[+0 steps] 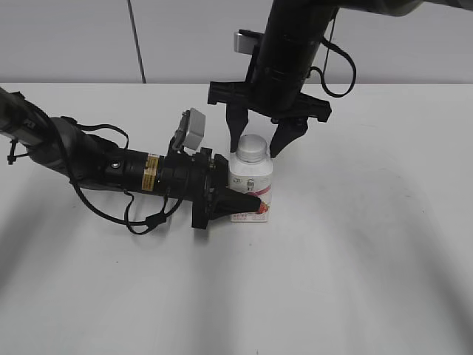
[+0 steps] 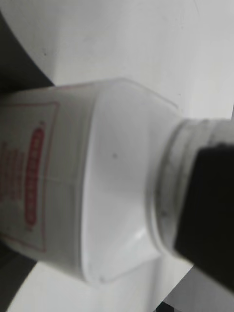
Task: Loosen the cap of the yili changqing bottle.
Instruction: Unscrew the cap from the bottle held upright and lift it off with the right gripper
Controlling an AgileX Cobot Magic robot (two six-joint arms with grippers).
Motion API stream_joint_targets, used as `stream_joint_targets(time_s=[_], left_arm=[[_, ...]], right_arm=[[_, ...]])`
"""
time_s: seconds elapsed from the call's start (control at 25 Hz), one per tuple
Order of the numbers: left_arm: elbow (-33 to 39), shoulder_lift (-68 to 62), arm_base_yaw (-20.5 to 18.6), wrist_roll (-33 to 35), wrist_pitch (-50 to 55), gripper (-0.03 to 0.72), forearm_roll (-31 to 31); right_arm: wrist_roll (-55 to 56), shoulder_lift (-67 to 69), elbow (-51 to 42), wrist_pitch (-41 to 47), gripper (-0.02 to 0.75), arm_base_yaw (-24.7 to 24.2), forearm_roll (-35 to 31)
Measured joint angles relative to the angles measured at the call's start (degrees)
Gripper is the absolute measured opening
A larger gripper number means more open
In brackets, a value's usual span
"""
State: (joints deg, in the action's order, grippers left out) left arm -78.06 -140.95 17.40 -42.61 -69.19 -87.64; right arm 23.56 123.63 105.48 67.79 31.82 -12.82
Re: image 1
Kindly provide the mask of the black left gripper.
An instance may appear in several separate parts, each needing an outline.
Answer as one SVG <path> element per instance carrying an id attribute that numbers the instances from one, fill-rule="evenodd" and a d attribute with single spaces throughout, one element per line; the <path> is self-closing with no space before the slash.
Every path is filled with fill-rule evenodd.
<path id="1" fill-rule="evenodd" d="M 195 229 L 206 229 L 210 219 L 258 212 L 260 198 L 227 188 L 228 180 L 228 160 L 221 154 L 213 156 L 212 149 L 203 147 L 193 155 L 170 149 L 161 163 L 161 186 L 164 196 L 176 202 L 165 216 L 171 217 L 185 200 L 192 202 Z"/>

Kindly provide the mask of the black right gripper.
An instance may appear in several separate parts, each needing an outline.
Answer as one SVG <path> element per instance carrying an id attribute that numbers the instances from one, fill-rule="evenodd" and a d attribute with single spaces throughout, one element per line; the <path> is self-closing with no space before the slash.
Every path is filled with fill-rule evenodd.
<path id="1" fill-rule="evenodd" d="M 248 124 L 248 109 L 271 119 L 281 120 L 270 142 L 270 157 L 275 158 L 287 145 L 305 135 L 307 118 L 327 122 L 330 103 L 300 92 L 288 109 L 275 104 L 258 104 L 250 99 L 245 82 L 211 81 L 208 88 L 209 105 L 226 105 L 226 122 L 230 134 L 230 152 L 236 152 L 239 139 Z"/>

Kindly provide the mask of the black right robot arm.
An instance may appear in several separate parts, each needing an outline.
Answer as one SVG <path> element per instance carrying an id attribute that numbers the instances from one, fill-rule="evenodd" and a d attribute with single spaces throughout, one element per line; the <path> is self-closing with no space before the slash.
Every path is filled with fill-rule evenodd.
<path id="1" fill-rule="evenodd" d="M 313 66 L 317 50 L 324 45 L 357 69 L 352 58 L 324 34 L 336 20 L 340 9 L 383 16 L 402 17 L 421 6 L 421 1 L 274 1 L 265 31 L 239 30 L 234 44 L 238 53 L 251 57 L 244 81 L 212 81 L 208 103 L 226 105 L 230 150 L 236 152 L 250 112 L 270 118 L 277 126 L 270 142 L 275 158 L 287 145 L 305 135 L 309 118 L 325 122 L 332 112 L 330 103 L 302 93 L 311 72 L 319 74 L 323 90 L 327 87 L 324 71 Z"/>

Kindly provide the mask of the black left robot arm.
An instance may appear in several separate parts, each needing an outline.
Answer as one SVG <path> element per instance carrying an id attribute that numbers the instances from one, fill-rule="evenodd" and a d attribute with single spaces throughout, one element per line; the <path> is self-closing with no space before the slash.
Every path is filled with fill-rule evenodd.
<path id="1" fill-rule="evenodd" d="M 82 125 L 71 117 L 50 117 L 20 92 L 1 91 L 1 134 L 11 144 L 8 163 L 20 157 L 16 146 L 21 144 L 32 161 L 66 176 L 87 208 L 133 234 L 147 234 L 166 223 L 183 201 L 192 203 L 195 229 L 231 214 L 259 212 L 263 206 L 258 196 L 230 189 L 228 160 L 200 145 L 205 116 L 194 108 L 182 113 L 164 156 L 118 146 L 96 135 L 100 129 L 124 133 L 111 124 Z M 128 211 L 118 218 L 93 206 L 85 189 L 161 196 L 165 203 L 175 203 L 142 221 L 131 221 Z"/>

